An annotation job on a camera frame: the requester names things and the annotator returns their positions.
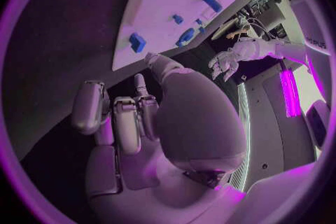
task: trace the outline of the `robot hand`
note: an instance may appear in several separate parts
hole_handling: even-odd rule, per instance
[[[221,73],[225,73],[224,81],[226,82],[237,70],[237,54],[229,48],[226,52],[220,52],[209,62],[209,68],[213,69],[212,79],[215,80]]]

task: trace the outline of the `blue block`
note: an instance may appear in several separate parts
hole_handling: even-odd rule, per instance
[[[197,22],[199,25],[202,25],[202,21],[201,21],[199,18],[196,20],[196,22]]]
[[[186,32],[184,32],[183,34],[181,34],[179,41],[176,42],[176,46],[181,47],[182,46],[182,42],[189,41],[191,38],[193,38],[194,33],[195,33],[195,30],[193,28],[187,29]]]
[[[210,8],[212,8],[217,13],[223,9],[221,4],[219,4],[216,0],[203,0],[203,1],[205,1],[205,3],[208,4]]]
[[[206,32],[206,30],[204,29],[204,27],[200,27],[200,28],[198,28],[198,30],[199,30],[202,34],[204,34],[204,33]]]
[[[181,24],[183,22],[183,18],[177,14],[173,15],[172,17],[174,19],[174,21],[177,23],[177,24]]]
[[[131,48],[134,50],[135,53],[141,52],[146,44],[145,39],[139,36],[136,32],[130,35],[129,41],[132,44]]]

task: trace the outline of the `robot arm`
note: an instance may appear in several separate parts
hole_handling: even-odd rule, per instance
[[[265,41],[258,38],[240,38],[233,48],[229,48],[226,52],[220,52],[213,57],[208,66],[213,69],[213,80],[219,74],[226,72],[224,75],[226,82],[237,71],[239,61],[258,60],[266,56],[275,59],[288,58],[307,66],[304,45],[279,39]]]

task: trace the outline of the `pink light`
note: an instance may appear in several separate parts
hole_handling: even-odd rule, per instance
[[[286,116],[288,118],[301,115],[300,99],[293,72],[286,70],[280,73],[284,102],[286,104]]]

